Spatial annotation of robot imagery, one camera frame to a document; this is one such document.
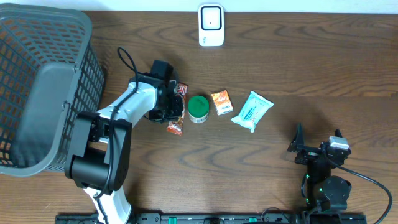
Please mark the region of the green lid jar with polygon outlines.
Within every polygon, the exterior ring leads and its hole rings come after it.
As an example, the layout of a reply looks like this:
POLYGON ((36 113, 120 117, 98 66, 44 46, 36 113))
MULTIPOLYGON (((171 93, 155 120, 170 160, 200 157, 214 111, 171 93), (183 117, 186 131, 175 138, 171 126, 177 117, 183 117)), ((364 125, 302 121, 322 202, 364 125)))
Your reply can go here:
POLYGON ((204 96, 193 96, 188 101, 188 115, 193 123, 204 123, 208 119, 209 102, 204 96))

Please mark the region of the small orange box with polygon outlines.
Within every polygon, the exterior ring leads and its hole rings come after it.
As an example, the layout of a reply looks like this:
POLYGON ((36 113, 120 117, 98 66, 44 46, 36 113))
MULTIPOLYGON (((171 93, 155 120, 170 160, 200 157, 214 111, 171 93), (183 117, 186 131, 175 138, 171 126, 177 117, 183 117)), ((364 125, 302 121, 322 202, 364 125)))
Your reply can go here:
POLYGON ((212 93, 211 97, 215 104, 217 115, 223 115, 233 111, 233 105, 227 90, 223 90, 217 93, 212 93))

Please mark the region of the light blue wipes pack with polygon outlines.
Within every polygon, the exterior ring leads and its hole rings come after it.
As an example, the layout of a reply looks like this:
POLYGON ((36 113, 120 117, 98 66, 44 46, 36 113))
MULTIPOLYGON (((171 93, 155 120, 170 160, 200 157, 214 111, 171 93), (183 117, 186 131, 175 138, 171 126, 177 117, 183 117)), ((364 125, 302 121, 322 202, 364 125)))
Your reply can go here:
POLYGON ((241 111, 237 116, 231 118, 231 121, 244 128, 248 128, 253 133, 258 122, 273 105, 273 102, 255 91, 251 91, 241 111))

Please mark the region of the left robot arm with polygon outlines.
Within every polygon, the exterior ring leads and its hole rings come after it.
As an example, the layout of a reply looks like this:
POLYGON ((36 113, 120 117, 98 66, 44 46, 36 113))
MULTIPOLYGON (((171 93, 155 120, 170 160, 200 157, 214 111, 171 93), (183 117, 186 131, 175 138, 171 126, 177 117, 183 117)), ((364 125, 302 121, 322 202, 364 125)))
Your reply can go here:
POLYGON ((145 115, 153 122, 176 121, 183 113, 178 81, 169 63, 155 60, 136 74, 109 106, 78 114, 65 162, 65 176, 92 199, 95 223, 127 223, 132 206, 123 189, 129 169, 131 131, 145 115))

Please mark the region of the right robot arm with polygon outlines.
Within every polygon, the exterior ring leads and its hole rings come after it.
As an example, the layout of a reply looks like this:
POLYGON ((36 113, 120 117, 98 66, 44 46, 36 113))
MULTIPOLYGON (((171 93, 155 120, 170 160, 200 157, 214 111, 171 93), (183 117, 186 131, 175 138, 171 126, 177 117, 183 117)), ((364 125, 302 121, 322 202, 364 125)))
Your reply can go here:
POLYGON ((307 207, 313 213, 346 210, 351 183, 331 174, 331 170, 343 165, 351 154, 348 141, 340 130, 337 129, 318 147, 310 147, 305 144, 303 127, 299 124, 287 150, 296 154, 296 164, 307 167, 301 184, 307 207))

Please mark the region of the red chocolate bar wrapper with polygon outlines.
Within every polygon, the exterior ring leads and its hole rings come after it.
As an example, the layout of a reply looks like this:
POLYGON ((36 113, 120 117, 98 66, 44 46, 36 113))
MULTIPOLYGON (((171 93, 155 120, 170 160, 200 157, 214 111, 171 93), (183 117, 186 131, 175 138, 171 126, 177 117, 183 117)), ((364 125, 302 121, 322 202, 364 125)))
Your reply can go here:
POLYGON ((178 120, 170 121, 169 125, 167 126, 167 132, 177 134, 179 136, 183 134, 182 129, 183 129, 183 121, 185 118, 185 100, 186 100, 187 90, 188 90, 188 85, 184 83, 178 83, 175 89, 175 96, 182 100, 181 102, 182 114, 178 117, 178 120))

